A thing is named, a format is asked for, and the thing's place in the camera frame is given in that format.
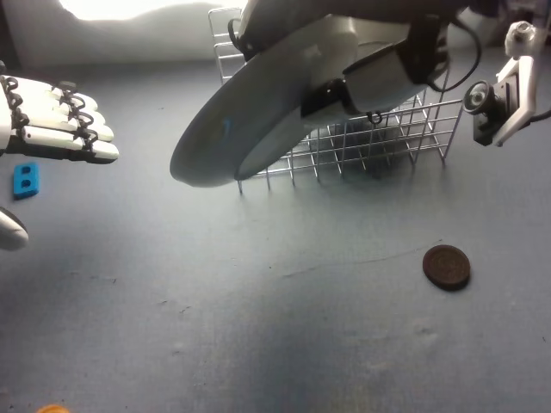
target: wire basket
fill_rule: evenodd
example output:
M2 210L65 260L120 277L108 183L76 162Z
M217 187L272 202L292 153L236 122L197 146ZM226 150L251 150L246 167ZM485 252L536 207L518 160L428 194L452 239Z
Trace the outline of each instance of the wire basket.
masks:
M239 18L240 8L212 9L208 13L214 40L214 55L220 81L227 82L245 63L243 54L229 40L227 23ZM443 89L449 71L443 79ZM279 161L259 172L270 188L270 177L288 174L294 184L296 174L312 171L319 180L321 170L342 175L352 165L371 174L381 166L390 167L396 157L409 157L415 166L421 152L435 152L446 161L461 119L462 101L444 101L444 93L426 89L381 115L381 123L371 123L367 116L348 122L327 125L312 131ZM238 182L243 193L243 183Z

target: brown round cookie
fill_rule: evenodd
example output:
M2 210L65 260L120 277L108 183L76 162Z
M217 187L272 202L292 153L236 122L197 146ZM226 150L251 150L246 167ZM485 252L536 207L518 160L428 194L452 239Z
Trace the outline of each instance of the brown round cookie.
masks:
M424 255L423 271L435 286L457 291L468 284L471 264L463 251L451 245L438 245Z

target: white robotic hand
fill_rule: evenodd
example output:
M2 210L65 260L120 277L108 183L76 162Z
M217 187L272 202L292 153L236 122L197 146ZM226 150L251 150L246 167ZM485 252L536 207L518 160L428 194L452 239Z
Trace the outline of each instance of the white robotic hand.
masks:
M94 99L77 93L73 83L48 83L0 76L0 156L112 163L119 157ZM23 223L0 207L0 250L28 243Z

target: blue toy block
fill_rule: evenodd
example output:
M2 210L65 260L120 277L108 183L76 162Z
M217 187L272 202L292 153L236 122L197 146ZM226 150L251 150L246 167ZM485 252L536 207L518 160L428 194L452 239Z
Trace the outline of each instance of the blue toy block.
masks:
M14 168L14 198L22 200L35 196L40 191L38 164L23 163Z

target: gray tabletop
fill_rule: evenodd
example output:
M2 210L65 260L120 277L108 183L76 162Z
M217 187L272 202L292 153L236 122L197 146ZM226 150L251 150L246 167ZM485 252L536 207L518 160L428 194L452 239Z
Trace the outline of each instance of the gray tabletop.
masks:
M504 62L488 53L478 77ZM18 202L28 158L0 159L1 203L32 238L0 252L0 411L548 410L551 122L498 149L464 117L446 168L430 153L379 180L306 173L240 196L169 173L213 64L56 73L98 100L121 158L39 160L41 193ZM424 277L439 243L471 260L460 293Z

